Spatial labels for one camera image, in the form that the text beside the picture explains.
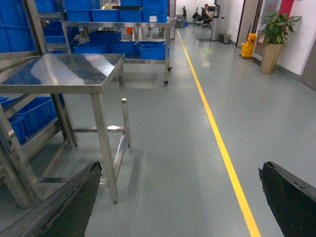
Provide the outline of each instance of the green floor sticker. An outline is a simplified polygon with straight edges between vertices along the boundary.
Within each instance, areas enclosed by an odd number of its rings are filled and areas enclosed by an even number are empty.
[[[214,53],[214,52],[212,51],[212,49],[210,49],[210,48],[202,48],[202,51],[203,51],[204,53]]]

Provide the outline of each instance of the red wall panel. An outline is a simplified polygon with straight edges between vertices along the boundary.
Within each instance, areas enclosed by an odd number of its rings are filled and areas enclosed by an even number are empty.
[[[294,0],[282,0],[279,14],[288,13],[290,15]]]

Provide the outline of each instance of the epoxy floor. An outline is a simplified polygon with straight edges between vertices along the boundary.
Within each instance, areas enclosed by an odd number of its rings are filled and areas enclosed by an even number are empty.
[[[316,92],[279,72],[264,75],[239,49],[199,42],[209,31],[179,29],[261,236],[282,237],[258,168],[273,161],[316,187]],[[214,53],[204,53],[202,47]],[[87,237],[250,236],[183,47],[171,44],[169,85],[163,66],[125,65],[132,147],[118,177],[119,201],[100,186]],[[94,125],[89,96],[67,96],[76,125]],[[118,80],[106,91],[108,125],[121,125]],[[111,134],[113,153],[119,136]],[[57,135],[33,159],[53,154]],[[67,146],[52,176],[72,177],[100,160],[97,134]],[[0,187],[0,229],[21,217]]]

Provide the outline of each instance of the yellow floor line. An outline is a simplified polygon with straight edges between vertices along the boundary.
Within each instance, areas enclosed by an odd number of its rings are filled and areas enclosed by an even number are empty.
[[[188,52],[186,50],[186,47],[185,47],[185,45],[184,45],[184,43],[182,41],[182,38],[180,36],[179,31],[177,31],[177,33],[179,35],[180,42],[182,44],[183,50],[184,50],[184,52],[186,54],[186,57],[188,59],[188,62],[189,62],[189,65],[190,65],[190,68],[191,68],[194,80],[196,81],[199,94],[200,94],[201,99],[203,101],[203,104],[204,104],[204,107],[205,107],[205,110],[206,110],[209,122],[210,122],[210,124],[212,126],[212,129],[213,129],[213,132],[214,132],[214,135],[215,135],[218,147],[219,147],[219,149],[221,151],[221,154],[222,154],[222,157],[223,157],[226,169],[228,171],[228,175],[229,175],[229,177],[231,179],[231,182],[232,182],[232,185],[233,185],[236,197],[238,199],[241,211],[242,211],[243,216],[244,216],[245,221],[246,221],[246,225],[247,225],[247,227],[249,229],[250,236],[251,237],[261,237],[259,229],[258,229],[257,224],[256,224],[256,221],[253,218],[253,215],[251,213],[249,204],[247,202],[245,194],[243,193],[242,187],[240,185],[240,182],[239,182],[239,179],[238,179],[237,174],[235,172],[234,166],[233,166],[232,161],[231,161],[231,159],[229,157],[229,154],[227,152],[227,149],[226,149],[226,146],[225,146],[224,141],[222,139],[222,136],[221,136],[221,134],[220,134],[220,132],[218,130],[218,127],[217,127],[217,124],[215,122],[215,119],[214,119],[213,113],[211,111],[211,108],[210,108],[210,106],[209,106],[209,104],[208,104],[208,102],[206,100],[206,97],[204,95],[202,87],[201,87],[201,85],[199,83],[197,74],[196,74],[196,72],[194,70],[194,67],[193,67],[192,62],[191,62],[190,57],[189,57],[189,54],[188,54]]]

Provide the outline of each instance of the white label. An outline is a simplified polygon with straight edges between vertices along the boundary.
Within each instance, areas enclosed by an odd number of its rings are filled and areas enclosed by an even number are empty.
[[[149,21],[150,22],[157,22],[157,16],[150,16]]]

